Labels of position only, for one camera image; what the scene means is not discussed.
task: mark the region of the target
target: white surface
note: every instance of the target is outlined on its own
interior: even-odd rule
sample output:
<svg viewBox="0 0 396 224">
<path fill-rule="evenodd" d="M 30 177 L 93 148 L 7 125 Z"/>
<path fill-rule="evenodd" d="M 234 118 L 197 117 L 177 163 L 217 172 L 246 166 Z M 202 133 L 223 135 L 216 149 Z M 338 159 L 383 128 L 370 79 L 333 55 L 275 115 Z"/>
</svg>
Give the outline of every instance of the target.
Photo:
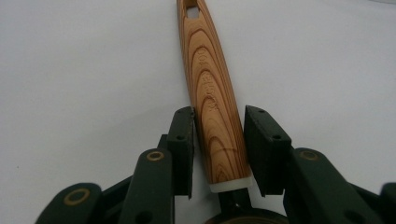
<svg viewBox="0 0 396 224">
<path fill-rule="evenodd" d="M 241 118 L 270 112 L 295 147 L 378 193 L 396 180 L 396 6 L 207 0 Z M 188 105 L 175 0 L 0 3 L 0 223 L 33 223 L 60 190 L 107 189 Z M 280 197 L 253 205 L 283 213 Z M 177 223 L 219 212 L 197 151 Z"/>
<path fill-rule="evenodd" d="M 209 185 L 210 191 L 214 193 L 230 191 L 234 189 L 246 189 L 250 188 L 253 185 L 253 177 L 246 177 L 242 179 L 235 179 L 226 182 L 221 182 L 218 184 Z"/>
</svg>

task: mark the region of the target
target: wooden handle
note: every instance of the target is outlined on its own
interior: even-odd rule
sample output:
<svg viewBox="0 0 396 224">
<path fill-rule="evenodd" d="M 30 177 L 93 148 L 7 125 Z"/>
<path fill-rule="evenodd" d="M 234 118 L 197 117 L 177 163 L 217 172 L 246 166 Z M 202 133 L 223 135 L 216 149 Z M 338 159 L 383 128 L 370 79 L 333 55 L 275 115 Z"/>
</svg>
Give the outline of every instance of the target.
<svg viewBox="0 0 396 224">
<path fill-rule="evenodd" d="M 177 7 L 184 68 L 207 179 L 216 192 L 248 187 L 250 169 L 242 126 L 215 26 L 204 0 L 177 0 Z M 188 18 L 189 7 L 198 7 L 198 18 Z"/>
</svg>

